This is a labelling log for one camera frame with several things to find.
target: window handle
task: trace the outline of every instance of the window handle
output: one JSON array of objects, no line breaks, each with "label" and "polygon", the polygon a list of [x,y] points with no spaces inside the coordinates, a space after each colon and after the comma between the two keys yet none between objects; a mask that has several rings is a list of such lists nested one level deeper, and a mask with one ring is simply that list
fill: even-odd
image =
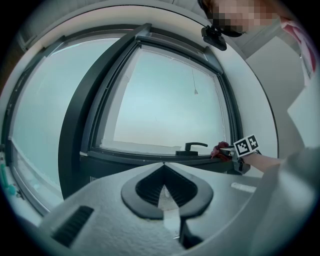
[{"label": "window handle", "polygon": [[200,143],[200,142],[189,142],[185,144],[184,151],[176,151],[175,155],[176,156],[197,156],[198,151],[191,151],[191,146],[192,145],[198,145],[198,146],[204,146],[208,147],[207,144]]},{"label": "window handle", "polygon": [[207,145],[207,144],[204,144],[204,143],[200,143],[200,142],[189,142],[189,143],[186,143],[186,144],[185,144],[184,150],[185,150],[185,151],[190,151],[192,145],[198,145],[198,146],[208,147],[208,145]]}]

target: window blind cord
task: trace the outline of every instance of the window blind cord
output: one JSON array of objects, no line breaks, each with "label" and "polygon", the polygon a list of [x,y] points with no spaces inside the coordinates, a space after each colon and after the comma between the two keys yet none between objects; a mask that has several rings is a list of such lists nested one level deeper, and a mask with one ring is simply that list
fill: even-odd
[{"label": "window blind cord", "polygon": [[198,94],[198,91],[197,91],[197,89],[196,89],[196,82],[195,82],[194,68],[193,68],[193,67],[191,67],[191,70],[192,70],[193,85],[194,85],[194,95],[197,95],[197,94]]}]

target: white wall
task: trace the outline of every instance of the white wall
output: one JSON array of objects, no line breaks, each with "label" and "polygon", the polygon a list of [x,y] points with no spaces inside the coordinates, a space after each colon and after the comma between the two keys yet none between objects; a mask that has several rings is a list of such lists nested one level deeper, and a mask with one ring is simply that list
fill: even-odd
[{"label": "white wall", "polygon": [[169,10],[189,17],[204,26],[209,24],[197,0],[47,0],[34,11],[20,31],[22,34],[26,33],[30,37],[35,37],[31,43],[33,45],[50,30],[78,15],[93,10],[125,5]]},{"label": "white wall", "polygon": [[288,108],[304,88],[301,59],[289,45],[274,37],[246,61],[270,100],[278,131],[279,157],[286,158],[304,147],[288,115]]}]

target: ceiling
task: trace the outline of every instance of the ceiling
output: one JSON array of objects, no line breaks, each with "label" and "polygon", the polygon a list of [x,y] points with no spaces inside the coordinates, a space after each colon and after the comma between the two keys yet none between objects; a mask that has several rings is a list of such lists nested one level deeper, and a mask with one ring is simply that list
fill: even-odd
[{"label": "ceiling", "polygon": [[[206,18],[197,0],[155,0],[184,8],[202,18]],[[30,42],[40,35],[47,27],[70,13],[94,4],[103,4],[108,0],[46,0],[34,12],[20,29],[20,44],[23,49],[28,49]],[[279,19],[275,19],[270,26],[257,27],[237,38],[226,38],[241,56],[246,59],[269,42],[273,37],[279,37],[293,48],[298,54],[300,49],[298,43],[280,27]]]}]

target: black vent slot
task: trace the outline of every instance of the black vent slot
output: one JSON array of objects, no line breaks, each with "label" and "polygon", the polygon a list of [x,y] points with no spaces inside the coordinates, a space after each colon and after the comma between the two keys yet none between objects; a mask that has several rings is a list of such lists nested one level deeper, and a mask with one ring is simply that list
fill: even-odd
[{"label": "black vent slot", "polygon": [[143,200],[157,207],[164,185],[179,207],[194,198],[198,191],[193,182],[165,165],[142,179],[135,190]]},{"label": "black vent slot", "polygon": [[162,169],[158,169],[141,180],[135,187],[136,193],[148,203],[158,206],[159,197],[164,187],[164,175]]},{"label": "black vent slot", "polygon": [[121,189],[125,205],[140,218],[161,220],[158,208],[162,188],[166,186],[179,206],[181,219],[201,215],[213,198],[207,182],[170,163],[158,163],[128,180]]},{"label": "black vent slot", "polygon": [[179,207],[188,203],[198,192],[197,186],[192,181],[167,166],[164,166],[164,183]]},{"label": "black vent slot", "polygon": [[94,209],[80,206],[76,212],[53,234],[52,238],[60,244],[69,247],[80,230],[86,224]]}]

